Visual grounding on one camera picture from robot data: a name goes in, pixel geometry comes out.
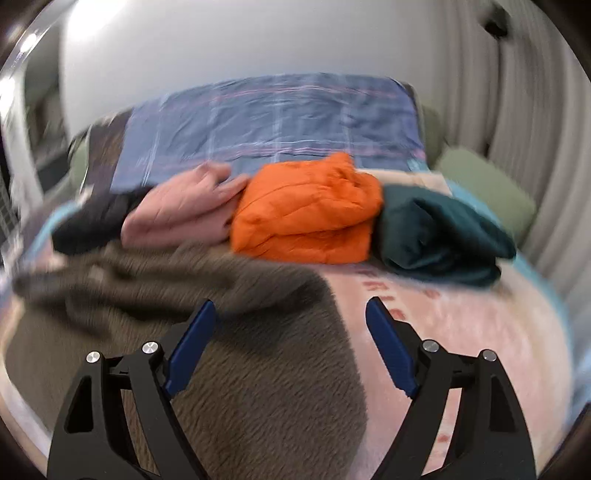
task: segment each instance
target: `folded clothes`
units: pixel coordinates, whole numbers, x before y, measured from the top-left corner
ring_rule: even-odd
[[[517,251],[509,235],[454,198],[422,187],[384,187],[374,253],[392,272],[423,281],[486,287],[497,258]]]
[[[66,255],[78,255],[118,239],[125,217],[151,189],[150,186],[126,193],[93,192],[83,207],[53,232],[53,248]]]
[[[185,242],[215,245],[228,238],[238,194],[249,177],[230,165],[204,163],[154,188],[125,219],[125,247],[165,248]]]
[[[367,260],[382,187],[346,153],[263,166],[240,201],[235,252],[268,260],[341,264]]]

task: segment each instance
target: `white curtain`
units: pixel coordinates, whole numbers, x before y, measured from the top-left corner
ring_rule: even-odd
[[[591,401],[591,82],[530,0],[500,1],[512,27],[500,58],[479,26],[490,3],[444,1],[446,137],[479,153],[491,141],[489,161],[538,204],[522,250],[569,309],[578,412]]]
[[[591,400],[591,82],[564,40],[559,142],[538,218],[523,250],[570,312],[574,410]]]

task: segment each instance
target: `black folded cloth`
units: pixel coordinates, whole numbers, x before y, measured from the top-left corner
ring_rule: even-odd
[[[53,248],[66,255],[79,255],[119,239],[123,221],[152,188],[140,187],[125,193],[93,192],[84,206],[53,232]]]

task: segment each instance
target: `metal pivot screw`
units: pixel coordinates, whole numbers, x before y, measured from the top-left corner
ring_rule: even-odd
[[[496,353],[489,349],[482,351],[482,358],[489,362],[494,362],[497,359]]]
[[[90,364],[95,364],[99,361],[100,353],[99,352],[90,352],[86,355],[86,361]]]
[[[145,342],[142,345],[143,353],[151,354],[158,350],[158,344],[156,342]]]
[[[423,350],[435,353],[439,350],[439,344],[435,340],[425,340],[423,342]]]

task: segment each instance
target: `brown fleece blanket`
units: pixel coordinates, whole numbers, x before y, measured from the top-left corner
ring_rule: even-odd
[[[210,298],[221,322],[174,411],[216,480],[342,480],[366,426],[363,388],[326,283],[303,267],[118,244],[15,280],[26,310],[8,375],[50,429],[85,355],[129,353]],[[131,396],[140,464],[154,469]]]

